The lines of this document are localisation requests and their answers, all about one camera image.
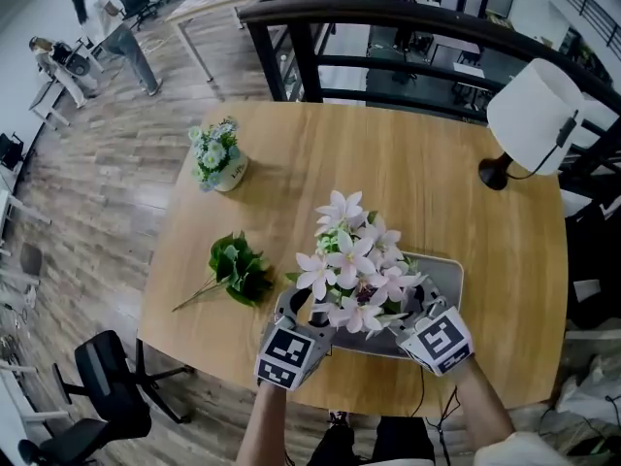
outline small potted plant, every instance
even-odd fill
[[[316,250],[297,253],[301,274],[288,274],[298,288],[312,288],[313,310],[325,313],[330,324],[350,333],[367,332],[367,339],[407,315],[408,289],[426,277],[397,244],[401,232],[387,230],[377,212],[358,205],[362,192],[345,198],[333,190],[330,205],[316,231]]]
[[[190,128],[188,136],[196,157],[192,175],[203,191],[232,190],[244,177],[248,158],[237,147],[237,130],[238,123],[232,117],[218,125],[210,124],[207,130]]]

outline white lamp shade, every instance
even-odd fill
[[[584,97],[572,79],[554,64],[536,58],[489,103],[487,120],[503,150],[529,171],[535,171],[556,145],[559,131],[573,113],[584,119]],[[561,165],[572,145],[568,137],[537,170],[549,175]]]

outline flower stem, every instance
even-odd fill
[[[185,306],[187,306],[187,305],[188,305],[191,301],[193,301],[193,300],[194,300],[194,299],[196,299],[197,297],[199,297],[199,296],[203,295],[203,293],[207,293],[208,291],[214,290],[214,289],[216,289],[216,288],[219,288],[219,287],[221,287],[221,286],[225,286],[225,285],[226,285],[226,283],[216,283],[215,285],[210,286],[209,288],[205,288],[205,286],[207,286],[207,285],[204,285],[204,286],[203,286],[203,288],[201,288],[200,290],[198,290],[198,291],[197,291],[194,295],[192,295],[189,299],[184,300],[184,301],[183,301],[183,302],[181,302],[178,306],[176,306],[176,307],[173,309],[173,312],[174,312],[174,311],[177,311],[177,310],[179,310],[179,309],[181,309],[181,308],[183,308],[183,307],[185,307]]]

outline person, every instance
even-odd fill
[[[507,410],[473,355],[451,369],[448,376],[457,387],[466,428],[476,449],[474,466],[571,466],[538,435],[515,431]],[[286,390],[261,382],[237,456],[238,466],[285,463],[285,406]],[[330,418],[330,428],[309,466],[362,464],[352,450],[354,433],[346,413],[332,412]],[[433,466],[434,448],[422,418],[383,416],[371,461],[385,466]]]
[[[129,28],[123,23],[120,10],[111,0],[72,0],[78,22],[88,39],[101,44],[105,51],[123,55],[129,61],[139,84],[149,96],[159,91],[162,80],[153,76],[147,59]]]
[[[76,101],[78,109],[86,105],[86,97],[80,86],[76,83],[69,71],[54,59],[54,54],[60,47],[60,44],[35,36],[30,40],[28,47],[30,47],[30,50],[35,54],[39,67],[41,67],[48,76],[56,78],[67,88],[67,91],[69,91]]]

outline black railing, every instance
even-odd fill
[[[447,9],[393,0],[258,0],[253,5],[240,10],[240,20],[247,24],[252,34],[268,85],[274,100],[277,101],[286,101],[287,95],[284,92],[268,29],[272,26],[286,26],[304,87],[303,99],[306,101],[322,102],[324,98],[342,98],[388,106],[414,107],[463,119],[486,121],[485,113],[476,109],[403,95],[323,87],[318,73],[320,65],[381,69],[424,75],[484,88],[492,94],[504,86],[502,83],[424,63],[361,56],[324,55],[325,40],[329,33],[324,35],[325,39],[322,43],[317,43],[312,27],[329,29],[340,23],[355,23],[415,29],[416,32],[457,38],[498,50],[524,61],[531,61],[537,57],[543,58],[563,69],[583,92],[621,115],[621,96],[556,50],[491,21]],[[589,121],[584,121],[582,125],[598,135],[599,139],[589,149],[575,148],[572,150],[571,162],[564,162],[562,173],[559,175],[561,187],[599,200],[609,199],[611,195],[613,195],[611,198],[614,198],[621,192],[621,169],[610,161],[621,149],[621,117],[607,131]],[[592,174],[602,167],[612,174],[605,176]]]
[[[621,29],[619,24],[595,0],[567,0],[605,41],[605,45],[621,60]]]

